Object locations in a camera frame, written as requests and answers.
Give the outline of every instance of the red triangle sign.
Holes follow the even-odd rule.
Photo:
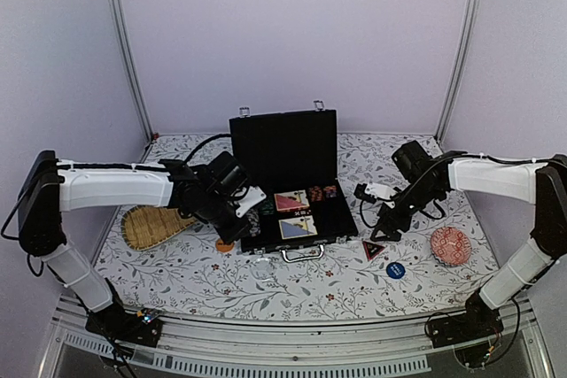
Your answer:
[[[364,252],[366,252],[366,258],[372,261],[375,256],[380,254],[385,247],[378,245],[377,243],[369,243],[367,241],[362,241],[362,246],[364,247]]]

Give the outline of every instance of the floral tablecloth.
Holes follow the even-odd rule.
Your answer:
[[[162,136],[151,147],[148,162],[161,158],[183,158],[206,135]],[[120,232],[121,208],[96,263],[96,269],[114,284],[130,305],[155,306],[168,312],[255,320],[348,320],[392,317],[433,312],[462,305],[467,296],[497,269],[488,241],[462,193],[452,192],[441,203],[444,220],[417,214],[411,231],[399,243],[382,243],[386,249],[368,261],[362,239],[369,230],[358,215],[353,196],[358,182],[382,182],[405,187],[391,160],[403,143],[416,139],[432,155],[439,146],[430,136],[339,135],[338,177],[360,230],[359,238],[326,246],[318,261],[284,263],[278,253],[272,260],[270,279],[252,275],[261,256],[221,253],[215,249],[218,236],[209,226],[193,225],[169,241],[147,251],[132,251]],[[221,150],[230,150],[229,140],[207,145],[194,164],[208,162]],[[365,217],[376,219],[376,206],[367,206]],[[461,229],[470,239],[472,254],[464,266],[444,267],[432,256],[430,236],[442,226]],[[406,268],[402,279],[386,273],[390,262]]]

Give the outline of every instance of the red poker chip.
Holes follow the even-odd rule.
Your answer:
[[[457,228],[439,228],[431,236],[435,258],[446,266],[460,266],[469,261],[472,246],[469,238]]]

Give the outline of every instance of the purple wall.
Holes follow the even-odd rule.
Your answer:
[[[350,131],[432,134],[465,0],[123,0],[152,125],[338,108]]]
[[[445,147],[501,157],[567,153],[567,0],[481,0]],[[528,237],[533,207],[472,197],[503,263]],[[529,291],[557,377],[567,376],[567,266]]]
[[[136,160],[144,142],[107,0],[0,0],[0,218],[36,154]],[[65,229],[92,255],[109,211],[73,212]],[[0,376],[36,374],[59,286],[34,278],[17,243],[0,241]]]

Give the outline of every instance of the blue disc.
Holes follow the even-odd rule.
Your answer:
[[[400,263],[390,263],[386,266],[386,272],[392,279],[401,279],[406,274],[406,268]]]

